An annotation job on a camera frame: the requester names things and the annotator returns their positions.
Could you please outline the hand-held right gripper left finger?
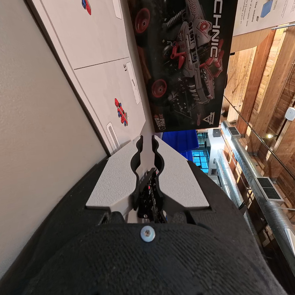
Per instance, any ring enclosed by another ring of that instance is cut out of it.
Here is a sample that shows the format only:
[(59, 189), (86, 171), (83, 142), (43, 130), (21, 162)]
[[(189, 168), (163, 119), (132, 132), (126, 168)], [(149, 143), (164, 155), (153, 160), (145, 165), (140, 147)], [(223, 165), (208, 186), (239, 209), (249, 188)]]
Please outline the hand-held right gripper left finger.
[(139, 194), (140, 154), (143, 136), (139, 135), (108, 158), (102, 173), (86, 202), (87, 209), (119, 212), (127, 222), (129, 213), (136, 211)]

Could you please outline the blue storage bin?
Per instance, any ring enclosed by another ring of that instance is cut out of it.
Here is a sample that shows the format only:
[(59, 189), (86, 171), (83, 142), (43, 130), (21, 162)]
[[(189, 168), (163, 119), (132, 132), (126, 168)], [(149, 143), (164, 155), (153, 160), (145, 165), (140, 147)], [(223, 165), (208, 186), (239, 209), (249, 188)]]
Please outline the blue storage bin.
[(189, 161), (193, 161), (192, 151), (199, 148), (197, 130), (163, 132), (162, 141)]

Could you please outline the white instruction booklet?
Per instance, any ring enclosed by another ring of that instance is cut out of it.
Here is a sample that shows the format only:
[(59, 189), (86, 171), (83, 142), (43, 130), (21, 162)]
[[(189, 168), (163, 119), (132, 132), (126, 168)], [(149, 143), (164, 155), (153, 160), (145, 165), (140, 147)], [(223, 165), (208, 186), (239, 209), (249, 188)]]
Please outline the white instruction booklet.
[(146, 122), (122, 1), (27, 1), (71, 87), (113, 155)]

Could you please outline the printed instruction sheet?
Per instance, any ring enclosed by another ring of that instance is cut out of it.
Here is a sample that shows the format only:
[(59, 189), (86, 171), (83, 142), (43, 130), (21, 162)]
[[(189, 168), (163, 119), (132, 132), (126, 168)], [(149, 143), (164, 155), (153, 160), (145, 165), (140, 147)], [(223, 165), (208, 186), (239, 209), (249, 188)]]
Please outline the printed instruction sheet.
[(294, 21), (294, 0), (239, 0), (233, 36)]

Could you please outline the silver ventilation duct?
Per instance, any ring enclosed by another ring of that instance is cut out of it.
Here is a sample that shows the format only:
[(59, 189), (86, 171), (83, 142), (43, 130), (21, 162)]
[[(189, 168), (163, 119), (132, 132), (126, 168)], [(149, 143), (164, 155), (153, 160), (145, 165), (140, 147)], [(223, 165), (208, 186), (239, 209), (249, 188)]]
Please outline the silver ventilation duct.
[(233, 201), (235, 206), (239, 209), (243, 215), (251, 233), (253, 234), (256, 242), (260, 248), (262, 248), (256, 229), (252, 223), (249, 212), (245, 205), (244, 199), (239, 191), (237, 182), (225, 157), (223, 149), (217, 150), (218, 158), (215, 158), (215, 164), (219, 175), (220, 182), (222, 184), (223, 191)]
[(294, 257), (294, 228), (281, 207), (284, 199), (271, 179), (261, 176), (250, 155), (241, 144), (241, 135), (238, 130), (232, 127), (227, 120), (223, 121), (221, 126), (277, 243), (282, 250), (289, 251)]

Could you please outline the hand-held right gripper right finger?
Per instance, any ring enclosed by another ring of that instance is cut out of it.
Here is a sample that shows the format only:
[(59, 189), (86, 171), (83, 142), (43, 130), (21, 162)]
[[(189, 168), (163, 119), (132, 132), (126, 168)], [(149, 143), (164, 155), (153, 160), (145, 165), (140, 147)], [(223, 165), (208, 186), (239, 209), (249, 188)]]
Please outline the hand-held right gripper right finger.
[(154, 165), (158, 170), (156, 190), (163, 210), (200, 210), (209, 208), (209, 203), (189, 166), (180, 153), (152, 136)]

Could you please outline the black toy set box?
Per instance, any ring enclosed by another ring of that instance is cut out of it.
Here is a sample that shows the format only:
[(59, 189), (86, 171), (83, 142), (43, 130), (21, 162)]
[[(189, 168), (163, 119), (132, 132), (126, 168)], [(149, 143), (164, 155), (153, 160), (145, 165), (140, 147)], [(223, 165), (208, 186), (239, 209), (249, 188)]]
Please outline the black toy set box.
[(238, 1), (128, 6), (156, 132), (217, 128)]

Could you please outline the grey desk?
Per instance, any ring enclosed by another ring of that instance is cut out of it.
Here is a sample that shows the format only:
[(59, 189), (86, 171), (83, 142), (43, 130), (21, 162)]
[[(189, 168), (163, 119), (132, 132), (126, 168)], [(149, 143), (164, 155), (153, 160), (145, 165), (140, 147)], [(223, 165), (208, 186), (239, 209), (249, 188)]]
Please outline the grey desk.
[(24, 1), (1, 1), (1, 279), (106, 150)]

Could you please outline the black toy brick frame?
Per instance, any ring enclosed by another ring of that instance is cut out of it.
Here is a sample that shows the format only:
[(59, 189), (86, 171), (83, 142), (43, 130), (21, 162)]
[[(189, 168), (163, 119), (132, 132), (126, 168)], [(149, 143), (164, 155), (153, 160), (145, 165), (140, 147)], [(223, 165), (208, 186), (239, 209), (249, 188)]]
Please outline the black toy brick frame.
[(146, 171), (139, 181), (137, 217), (154, 223), (167, 223), (163, 212), (163, 201), (156, 188), (157, 169)]

